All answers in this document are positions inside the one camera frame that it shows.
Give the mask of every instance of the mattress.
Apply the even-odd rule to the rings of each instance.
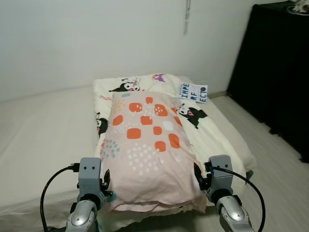
[[[255,165],[246,143],[216,106],[200,107],[231,142],[246,169]],[[59,169],[92,157],[98,141],[92,87],[58,91],[0,103],[1,231],[42,231],[40,196]],[[48,226],[65,226],[76,200],[78,174],[57,177],[45,196]]]

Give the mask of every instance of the light gray floor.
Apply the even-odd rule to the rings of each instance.
[[[212,99],[227,119],[244,137],[258,167],[252,182],[262,192],[267,210],[264,232],[309,231],[309,165],[301,163],[300,155],[282,138],[268,133],[268,127],[258,123],[229,97]],[[261,220],[261,206],[254,190],[242,198],[255,231]],[[212,207],[207,214],[180,213],[151,217],[134,223],[120,232],[222,232],[218,216]]]

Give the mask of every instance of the pink pillowcase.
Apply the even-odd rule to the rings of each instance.
[[[183,205],[205,210],[179,105],[157,92],[114,93],[101,152],[114,192],[109,210],[149,212]]]

